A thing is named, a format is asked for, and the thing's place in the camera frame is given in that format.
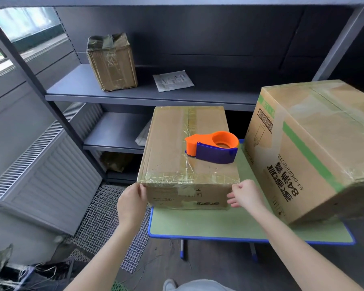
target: white radiator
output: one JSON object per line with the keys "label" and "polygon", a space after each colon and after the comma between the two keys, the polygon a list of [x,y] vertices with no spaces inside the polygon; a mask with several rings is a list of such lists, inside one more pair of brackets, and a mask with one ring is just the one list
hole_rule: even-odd
{"label": "white radiator", "polygon": [[[102,113],[99,104],[72,103],[64,115],[84,139]],[[55,121],[0,176],[0,209],[74,235],[101,181]]]}

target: shelf post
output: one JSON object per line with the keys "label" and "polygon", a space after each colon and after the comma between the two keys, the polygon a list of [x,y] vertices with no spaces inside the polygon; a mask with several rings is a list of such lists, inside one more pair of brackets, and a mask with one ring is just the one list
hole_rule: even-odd
{"label": "shelf post", "polygon": [[333,44],[325,60],[315,74],[313,81],[323,81],[330,77],[337,64],[364,26],[364,5],[356,7]]}
{"label": "shelf post", "polygon": [[21,55],[16,50],[14,44],[8,39],[6,34],[0,28],[0,50],[11,60],[15,68],[20,71],[25,80],[28,82],[33,91],[38,95],[39,99],[42,100],[44,105],[49,109],[49,111],[54,115],[56,120],[62,125],[64,130],[68,133],[69,137],[74,141],[77,147],[82,151],[85,157],[90,161],[97,172],[106,180],[106,175],[101,165],[98,163],[97,159],[92,155],[90,151],[83,150],[83,141],[66,117],[63,115],[62,111],[53,101],[46,101],[45,95],[46,90],[44,89],[41,82],[38,80],[36,75],[33,73],[28,64],[24,61]]}

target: gray wall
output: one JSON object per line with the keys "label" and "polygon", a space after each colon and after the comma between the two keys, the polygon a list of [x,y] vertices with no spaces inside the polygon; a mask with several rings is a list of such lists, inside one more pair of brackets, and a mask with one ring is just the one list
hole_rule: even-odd
{"label": "gray wall", "polygon": [[[29,62],[45,88],[79,65],[69,41]],[[61,109],[70,103],[60,102]],[[0,76],[0,175],[48,128],[53,116],[21,74]],[[14,244],[11,261],[34,264],[51,259],[56,233],[0,211],[0,250]]]}
{"label": "gray wall", "polygon": [[[352,13],[344,6],[110,6],[57,11],[82,63],[88,63],[89,36],[125,31],[136,65],[245,67],[294,74],[298,80],[312,78]],[[341,76],[364,70],[364,30],[339,69]]]}

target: cardboard box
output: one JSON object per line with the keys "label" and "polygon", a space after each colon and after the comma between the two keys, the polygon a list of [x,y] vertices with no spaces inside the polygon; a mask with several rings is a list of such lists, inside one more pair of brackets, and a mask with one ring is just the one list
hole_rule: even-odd
{"label": "cardboard box", "polygon": [[239,183],[236,163],[215,164],[185,153],[193,134],[229,131],[222,106],[156,107],[137,181],[152,206],[227,208],[226,195]]}
{"label": "cardboard box", "polygon": [[87,56],[103,91],[137,87],[135,63],[125,33],[90,37]]}
{"label": "cardboard box", "polygon": [[263,87],[244,153],[285,222],[364,209],[364,93],[340,81]]}

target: metal shelf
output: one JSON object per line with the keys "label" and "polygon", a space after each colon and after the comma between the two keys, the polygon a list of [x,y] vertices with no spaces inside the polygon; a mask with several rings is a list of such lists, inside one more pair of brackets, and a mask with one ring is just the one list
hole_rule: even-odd
{"label": "metal shelf", "polygon": [[364,0],[0,0],[3,7],[113,5],[359,5]]}
{"label": "metal shelf", "polygon": [[143,154],[136,137],[151,119],[150,114],[106,112],[89,136],[83,148],[110,152]]}
{"label": "metal shelf", "polygon": [[116,171],[107,171],[107,181],[111,183],[133,184],[137,180],[140,164],[142,161],[141,155],[136,155],[132,162],[126,167],[122,173]]}
{"label": "metal shelf", "polygon": [[253,111],[262,86],[290,83],[277,73],[250,72],[245,69],[185,68],[195,87],[158,92],[153,74],[184,68],[137,67],[139,86],[103,92],[89,64],[81,64],[47,90],[47,101],[105,104],[172,106],[222,105],[226,110]]}

